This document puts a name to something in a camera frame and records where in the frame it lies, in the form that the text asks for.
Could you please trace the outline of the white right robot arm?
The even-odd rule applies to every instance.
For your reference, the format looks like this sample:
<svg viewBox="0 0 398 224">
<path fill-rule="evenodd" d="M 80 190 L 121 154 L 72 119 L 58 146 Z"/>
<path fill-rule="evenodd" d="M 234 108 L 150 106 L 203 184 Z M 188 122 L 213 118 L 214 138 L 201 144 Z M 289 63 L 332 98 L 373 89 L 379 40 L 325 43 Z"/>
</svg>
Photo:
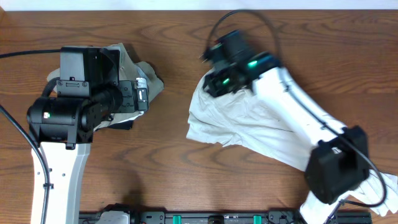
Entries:
<svg viewBox="0 0 398 224">
<path fill-rule="evenodd" d="M 359 127 L 346 127 L 321 109 L 294 81 L 278 57 L 256 54 L 240 31 L 207 45 L 204 58 L 213 71 L 203 89 L 213 97 L 249 88 L 310 145 L 305 181 L 310 197 L 320 204 L 322 223 L 328 223 L 342 203 L 343 194 L 369 177 L 368 140 Z"/>
</svg>

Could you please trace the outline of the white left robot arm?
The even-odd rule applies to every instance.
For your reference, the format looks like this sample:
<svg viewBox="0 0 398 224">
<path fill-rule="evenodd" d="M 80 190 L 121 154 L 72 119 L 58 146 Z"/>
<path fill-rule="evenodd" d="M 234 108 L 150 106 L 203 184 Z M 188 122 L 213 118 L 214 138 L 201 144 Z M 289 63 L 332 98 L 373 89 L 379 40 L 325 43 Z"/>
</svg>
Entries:
<svg viewBox="0 0 398 224">
<path fill-rule="evenodd" d="M 34 141 L 32 223 L 77 223 L 93 135 L 129 129 L 149 107 L 147 77 L 122 44 L 64 46 L 60 67 L 27 111 Z"/>
</svg>

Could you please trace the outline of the light grey t-shirt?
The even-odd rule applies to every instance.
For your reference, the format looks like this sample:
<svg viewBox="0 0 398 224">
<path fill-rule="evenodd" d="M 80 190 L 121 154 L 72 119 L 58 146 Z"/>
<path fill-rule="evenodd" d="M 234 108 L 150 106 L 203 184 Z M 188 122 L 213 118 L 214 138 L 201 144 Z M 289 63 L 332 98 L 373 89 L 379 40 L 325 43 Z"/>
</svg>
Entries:
<svg viewBox="0 0 398 224">
<path fill-rule="evenodd" d="M 298 170 L 305 170 L 320 140 L 336 136 L 298 102 L 299 99 L 334 130 L 345 124 L 317 105 L 293 80 L 286 68 L 273 68 L 254 80 L 253 89 L 212 97 L 202 78 L 192 96 L 187 138 L 223 146 L 242 145 Z"/>
</svg>

